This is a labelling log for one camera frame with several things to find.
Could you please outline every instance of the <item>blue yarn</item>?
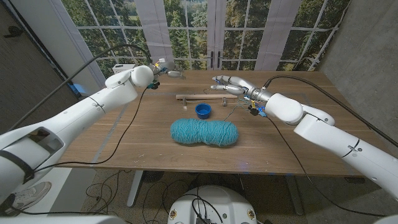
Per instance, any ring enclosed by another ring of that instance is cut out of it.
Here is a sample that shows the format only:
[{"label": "blue yarn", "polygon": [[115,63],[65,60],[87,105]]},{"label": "blue yarn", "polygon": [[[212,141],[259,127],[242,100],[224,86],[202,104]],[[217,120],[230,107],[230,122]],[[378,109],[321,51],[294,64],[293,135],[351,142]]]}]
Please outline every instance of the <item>blue yarn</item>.
[{"label": "blue yarn", "polygon": [[204,142],[217,146],[234,144],[238,140],[238,129],[228,121],[204,121],[178,119],[170,127],[172,139],[184,144]]}]

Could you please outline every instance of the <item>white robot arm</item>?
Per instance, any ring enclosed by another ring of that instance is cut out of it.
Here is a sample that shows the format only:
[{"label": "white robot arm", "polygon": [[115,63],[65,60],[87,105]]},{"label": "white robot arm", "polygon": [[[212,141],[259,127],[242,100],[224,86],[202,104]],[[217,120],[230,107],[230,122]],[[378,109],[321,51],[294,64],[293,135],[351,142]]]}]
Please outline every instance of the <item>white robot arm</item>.
[{"label": "white robot arm", "polygon": [[302,105],[279,93],[272,94],[239,77],[217,76],[213,79],[219,85],[211,86],[212,90],[226,90],[265,102],[266,114],[295,125],[295,133],[331,151],[398,201],[398,159],[395,157],[334,127],[335,120],[322,110]]},{"label": "white robot arm", "polygon": [[45,121],[0,136],[0,205],[40,180],[79,134],[113,109],[136,99],[135,87],[157,88],[159,75],[181,77],[173,62],[138,66],[105,81],[106,88]]}]

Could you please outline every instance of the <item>small blue bowl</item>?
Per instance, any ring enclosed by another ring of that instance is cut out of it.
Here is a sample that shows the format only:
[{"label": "small blue bowl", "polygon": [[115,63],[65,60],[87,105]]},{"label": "small blue bowl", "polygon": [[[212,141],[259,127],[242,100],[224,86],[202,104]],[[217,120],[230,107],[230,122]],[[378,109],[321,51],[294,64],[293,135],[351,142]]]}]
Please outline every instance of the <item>small blue bowl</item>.
[{"label": "small blue bowl", "polygon": [[197,112],[198,118],[207,119],[210,116],[211,106],[207,103],[199,103],[195,107],[195,111]]}]

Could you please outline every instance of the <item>window pane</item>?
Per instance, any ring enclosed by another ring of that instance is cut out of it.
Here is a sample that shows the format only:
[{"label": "window pane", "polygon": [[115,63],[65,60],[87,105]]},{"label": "window pane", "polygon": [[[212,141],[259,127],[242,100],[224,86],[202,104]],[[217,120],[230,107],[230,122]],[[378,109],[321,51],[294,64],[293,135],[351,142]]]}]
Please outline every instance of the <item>window pane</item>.
[{"label": "window pane", "polygon": [[246,27],[265,27],[270,6],[271,0],[250,1],[248,23],[246,24]]},{"label": "window pane", "polygon": [[168,27],[186,27],[184,0],[163,0]]},{"label": "window pane", "polygon": [[[108,40],[108,43],[111,47],[126,43],[121,29],[103,29],[103,32],[105,34],[106,40]],[[128,47],[120,47],[114,49],[113,52],[115,56],[132,56]]]},{"label": "window pane", "polygon": [[303,0],[298,9],[293,27],[314,27],[323,2],[324,0]]},{"label": "window pane", "polygon": [[310,35],[311,31],[291,30],[281,59],[298,60]]},{"label": "window pane", "polygon": [[188,58],[188,37],[187,30],[169,30],[170,42],[172,44],[173,55],[177,58]]},{"label": "window pane", "polygon": [[254,66],[256,65],[255,61],[252,62],[241,62],[239,64],[239,70],[254,70]]},{"label": "window pane", "polygon": [[134,1],[112,0],[112,3],[122,26],[141,26]]},{"label": "window pane", "polygon": [[245,32],[242,59],[257,59],[263,32],[262,30],[247,30]]},{"label": "window pane", "polygon": [[146,59],[143,58],[137,58],[137,65],[136,66],[140,66],[140,65],[148,65],[148,61]]},{"label": "window pane", "polygon": [[188,60],[174,60],[174,63],[184,70],[189,70],[189,61]]},{"label": "window pane", "polygon": [[[129,44],[136,44],[138,47],[144,49],[150,55],[147,40],[145,39],[144,31],[142,29],[125,29],[124,33],[127,37],[127,40],[129,41]],[[132,47],[131,50],[136,57],[145,56],[145,54],[141,50],[138,50],[134,47]]]},{"label": "window pane", "polygon": [[189,27],[207,27],[207,0],[187,0]]},{"label": "window pane", "polygon": [[132,58],[118,58],[119,63],[136,64]]},{"label": "window pane", "polygon": [[115,59],[97,60],[96,62],[102,73],[104,74],[105,78],[109,78],[111,75],[114,74],[112,68],[114,67],[114,65],[116,65]]},{"label": "window pane", "polygon": [[326,42],[330,33],[331,30],[327,32],[314,32],[307,51],[304,53],[304,57],[315,58],[321,50],[323,44]]},{"label": "window pane", "polygon": [[[93,56],[97,56],[99,53],[108,48],[99,29],[82,29],[79,30],[79,32],[85,40]],[[104,55],[104,57],[111,56],[111,52],[108,52]]]},{"label": "window pane", "polygon": [[329,0],[326,8],[322,13],[318,28],[332,28],[337,25],[343,15],[344,9],[347,7],[349,0]]},{"label": "window pane", "polygon": [[238,59],[241,50],[243,31],[226,30],[224,33],[223,57],[228,59]]},{"label": "window pane", "polygon": [[277,71],[292,71],[296,63],[279,62]]},{"label": "window pane", "polygon": [[75,26],[96,26],[84,0],[62,0],[62,3]]},{"label": "window pane", "polygon": [[296,71],[308,71],[308,69],[311,67],[312,61],[308,59],[304,59],[302,62],[300,62],[297,67]]},{"label": "window pane", "polygon": [[101,26],[119,25],[109,1],[88,0],[88,2]]},{"label": "window pane", "polygon": [[191,58],[205,58],[207,56],[207,30],[190,30],[189,44]]},{"label": "window pane", "polygon": [[207,70],[207,61],[192,61],[193,70]]},{"label": "window pane", "polygon": [[225,27],[244,27],[248,0],[228,0]]},{"label": "window pane", "polygon": [[221,66],[222,70],[237,70],[238,69],[238,62],[222,62]]}]

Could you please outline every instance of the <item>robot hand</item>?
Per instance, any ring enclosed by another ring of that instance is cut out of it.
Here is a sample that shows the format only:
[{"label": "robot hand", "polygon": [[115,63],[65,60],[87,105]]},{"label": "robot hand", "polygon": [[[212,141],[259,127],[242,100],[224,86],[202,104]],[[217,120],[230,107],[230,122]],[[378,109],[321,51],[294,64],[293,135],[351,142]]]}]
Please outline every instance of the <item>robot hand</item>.
[{"label": "robot hand", "polygon": [[244,94],[249,99],[257,101],[268,101],[272,96],[268,91],[257,88],[243,78],[219,75],[213,77],[213,80],[219,85],[212,85],[210,87],[212,90],[226,90],[228,93],[236,96]]},{"label": "robot hand", "polygon": [[186,79],[182,74],[182,68],[174,64],[174,62],[166,62],[164,58],[161,58],[158,62],[156,62],[155,65],[149,65],[149,68],[154,73],[154,81],[148,86],[148,88],[153,90],[156,90],[159,87],[160,82],[158,79],[159,76],[163,74],[167,74],[167,76],[171,78],[181,78],[183,80]]}]

